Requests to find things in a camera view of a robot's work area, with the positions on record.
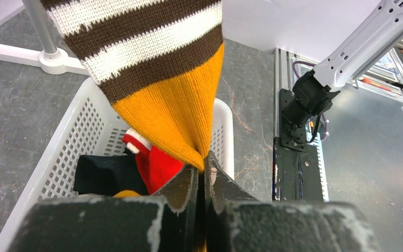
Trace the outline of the red snowflake christmas sock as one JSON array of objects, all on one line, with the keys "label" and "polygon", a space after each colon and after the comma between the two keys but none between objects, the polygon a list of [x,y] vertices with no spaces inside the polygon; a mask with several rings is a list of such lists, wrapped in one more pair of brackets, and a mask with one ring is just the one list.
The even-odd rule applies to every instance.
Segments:
[{"label": "red snowflake christmas sock", "polygon": [[135,154],[136,166],[150,194],[155,193],[171,180],[183,167],[183,163],[129,128],[122,142]]}]

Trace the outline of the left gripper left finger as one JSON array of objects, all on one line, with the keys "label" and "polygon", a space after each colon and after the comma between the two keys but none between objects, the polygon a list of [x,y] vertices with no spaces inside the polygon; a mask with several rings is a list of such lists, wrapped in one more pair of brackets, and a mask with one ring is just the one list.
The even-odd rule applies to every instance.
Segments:
[{"label": "left gripper left finger", "polygon": [[151,196],[46,199],[22,221],[11,251],[192,251],[198,171],[185,165]]}]

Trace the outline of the mustard yellow striped sock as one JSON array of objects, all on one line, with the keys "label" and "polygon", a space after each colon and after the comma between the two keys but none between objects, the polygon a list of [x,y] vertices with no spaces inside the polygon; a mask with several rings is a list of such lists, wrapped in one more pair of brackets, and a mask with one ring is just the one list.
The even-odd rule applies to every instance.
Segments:
[{"label": "mustard yellow striped sock", "polygon": [[224,58],[221,1],[42,1],[114,110],[200,171]]}]

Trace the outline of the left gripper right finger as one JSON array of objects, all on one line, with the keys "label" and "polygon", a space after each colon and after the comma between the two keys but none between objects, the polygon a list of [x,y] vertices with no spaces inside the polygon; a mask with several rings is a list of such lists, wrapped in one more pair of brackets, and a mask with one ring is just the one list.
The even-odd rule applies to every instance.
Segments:
[{"label": "left gripper right finger", "polygon": [[208,251],[381,251],[365,215],[343,202],[262,202],[204,160]]}]

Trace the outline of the black ankle sock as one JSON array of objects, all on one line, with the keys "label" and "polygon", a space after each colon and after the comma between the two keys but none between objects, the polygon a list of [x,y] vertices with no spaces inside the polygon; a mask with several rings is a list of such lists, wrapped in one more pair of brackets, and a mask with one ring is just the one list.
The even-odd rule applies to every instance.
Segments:
[{"label": "black ankle sock", "polygon": [[131,190],[149,195],[133,154],[120,156],[82,155],[78,159],[73,190],[78,194],[114,196]]}]

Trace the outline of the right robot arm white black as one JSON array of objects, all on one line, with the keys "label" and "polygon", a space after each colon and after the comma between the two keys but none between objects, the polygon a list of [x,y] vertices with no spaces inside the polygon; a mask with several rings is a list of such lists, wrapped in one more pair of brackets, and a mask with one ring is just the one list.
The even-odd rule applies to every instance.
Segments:
[{"label": "right robot arm white black", "polygon": [[369,16],[323,61],[294,84],[284,121],[298,128],[327,111],[332,99],[403,39],[403,1],[380,1]]}]

